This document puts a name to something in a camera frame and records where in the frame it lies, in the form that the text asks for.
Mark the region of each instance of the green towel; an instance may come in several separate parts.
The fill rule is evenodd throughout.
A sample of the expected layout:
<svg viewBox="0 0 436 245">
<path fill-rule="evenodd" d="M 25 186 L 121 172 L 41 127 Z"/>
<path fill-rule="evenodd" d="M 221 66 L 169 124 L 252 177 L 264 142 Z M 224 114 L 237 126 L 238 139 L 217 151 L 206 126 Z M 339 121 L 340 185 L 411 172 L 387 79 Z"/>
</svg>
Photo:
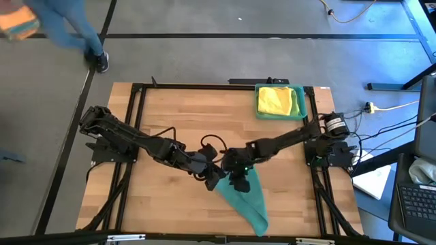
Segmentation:
<svg viewBox="0 0 436 245">
<path fill-rule="evenodd" d="M 220 179 L 215 189 L 251 224 L 257 236 L 263 236 L 268 229 L 268 215 L 258 173 L 254 168 L 249 170 L 247 180 L 251 187 L 248 193 L 235 191 L 234 186 L 229 185 L 229 175 Z"/>
</svg>

